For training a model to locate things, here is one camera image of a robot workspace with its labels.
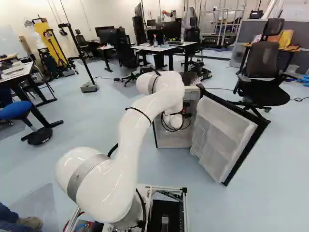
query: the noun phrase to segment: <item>yellow board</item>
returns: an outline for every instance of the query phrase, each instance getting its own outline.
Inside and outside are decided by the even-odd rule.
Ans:
[[[65,64],[67,64],[67,62],[66,62],[66,60],[65,60],[65,58],[64,58],[64,56],[63,56],[63,54],[62,54],[62,52],[61,52],[61,50],[60,50],[60,47],[59,47],[58,44],[57,44],[57,42],[56,42],[54,36],[51,36],[50,38],[51,38],[51,41],[52,41],[52,43],[53,43],[53,46],[55,47],[55,50],[53,49],[53,46],[50,44],[50,42],[48,42],[48,40],[46,39],[46,37],[43,35],[44,31],[46,31],[47,29],[50,29],[48,23],[35,23],[35,24],[34,24],[34,30],[35,30],[37,33],[40,34],[43,43],[44,43],[44,44],[46,45],[46,47],[48,48],[50,54],[51,54],[52,57],[55,59],[57,65],[58,65],[58,64],[62,65],[62,64],[61,64],[61,62],[59,62],[59,58],[58,58],[58,56],[57,56],[55,50],[56,50],[57,53],[59,54],[60,59],[62,59],[63,62],[64,62]]]

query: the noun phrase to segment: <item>gray band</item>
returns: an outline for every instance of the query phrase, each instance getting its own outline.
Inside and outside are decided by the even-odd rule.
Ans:
[[[155,89],[154,89],[154,92],[152,91],[153,90],[153,87],[155,88],[154,84],[155,84],[155,81],[156,79],[158,78],[159,76],[154,74],[150,80],[149,80],[149,84],[148,84],[148,93],[149,94],[153,94],[155,92]]]
[[[106,155],[96,155],[89,159],[87,159],[84,163],[82,163],[72,174],[70,180],[68,182],[67,193],[68,196],[76,202],[76,194],[79,186],[81,185],[84,178],[88,175],[88,173],[94,169],[98,164],[103,161],[109,160],[110,158]]]

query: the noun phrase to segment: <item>floor mat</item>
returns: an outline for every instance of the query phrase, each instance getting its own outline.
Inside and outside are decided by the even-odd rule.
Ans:
[[[51,183],[44,185],[9,207],[20,217],[35,216],[44,222],[43,232],[58,232],[54,190]]]
[[[25,129],[26,125],[23,121],[14,121],[14,126],[9,124],[0,125],[0,141],[17,134]]]

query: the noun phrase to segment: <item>shoe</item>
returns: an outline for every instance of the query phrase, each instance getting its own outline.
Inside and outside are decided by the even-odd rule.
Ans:
[[[35,231],[40,231],[43,227],[43,221],[37,217],[21,217],[17,220],[16,224],[31,227]]]

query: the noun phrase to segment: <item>keyboard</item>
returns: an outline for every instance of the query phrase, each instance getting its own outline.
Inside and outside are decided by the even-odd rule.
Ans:
[[[182,45],[183,44],[183,42],[181,42],[181,41],[167,41],[166,43],[167,44],[175,44],[175,45]]]

